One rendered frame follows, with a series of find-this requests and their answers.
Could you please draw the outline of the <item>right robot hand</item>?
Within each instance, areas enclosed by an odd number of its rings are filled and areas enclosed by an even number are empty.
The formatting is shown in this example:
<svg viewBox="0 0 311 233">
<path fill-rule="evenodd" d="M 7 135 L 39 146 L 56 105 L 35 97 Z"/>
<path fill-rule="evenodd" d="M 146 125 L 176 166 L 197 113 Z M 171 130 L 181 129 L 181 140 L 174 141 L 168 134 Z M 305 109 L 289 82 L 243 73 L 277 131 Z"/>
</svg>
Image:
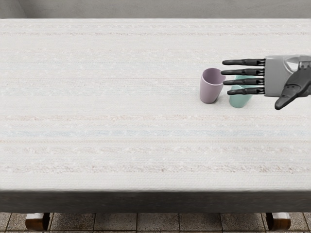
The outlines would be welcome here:
<svg viewBox="0 0 311 233">
<path fill-rule="evenodd" d="M 228 95 L 264 95 L 277 97 L 275 109 L 280 110 L 296 98 L 311 95 L 311 54 L 270 55 L 262 59 L 224 60 L 223 65 L 255 66 L 223 70 L 222 75 L 242 75 L 243 79 L 224 81 L 224 85 L 239 85 Z"/>
</svg>

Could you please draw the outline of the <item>mint green cup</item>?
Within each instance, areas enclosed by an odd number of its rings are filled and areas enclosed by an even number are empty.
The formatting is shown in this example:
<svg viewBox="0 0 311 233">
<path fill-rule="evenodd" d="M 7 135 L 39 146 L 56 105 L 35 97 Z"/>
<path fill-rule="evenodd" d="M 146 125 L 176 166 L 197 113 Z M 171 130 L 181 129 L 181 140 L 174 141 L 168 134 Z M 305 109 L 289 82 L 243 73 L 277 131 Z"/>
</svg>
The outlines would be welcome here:
<svg viewBox="0 0 311 233">
<path fill-rule="evenodd" d="M 248 85 L 232 85 L 231 90 L 238 90 L 238 89 L 245 89 L 249 88 Z M 252 98 L 252 95 L 230 95 L 229 96 L 229 103 L 232 107 L 235 108 L 243 108 Z"/>
</svg>

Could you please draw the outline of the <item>lilac cup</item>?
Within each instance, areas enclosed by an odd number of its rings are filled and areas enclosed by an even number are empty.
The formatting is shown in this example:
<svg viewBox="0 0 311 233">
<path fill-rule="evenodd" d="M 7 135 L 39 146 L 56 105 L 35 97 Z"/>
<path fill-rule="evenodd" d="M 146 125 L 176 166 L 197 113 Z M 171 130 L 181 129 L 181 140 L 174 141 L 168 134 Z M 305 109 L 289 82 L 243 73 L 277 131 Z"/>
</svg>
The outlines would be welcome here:
<svg viewBox="0 0 311 233">
<path fill-rule="evenodd" d="M 218 98 L 225 81 L 225 75 L 217 68 L 208 68 L 203 71 L 200 79 L 200 100 L 212 104 Z"/>
</svg>

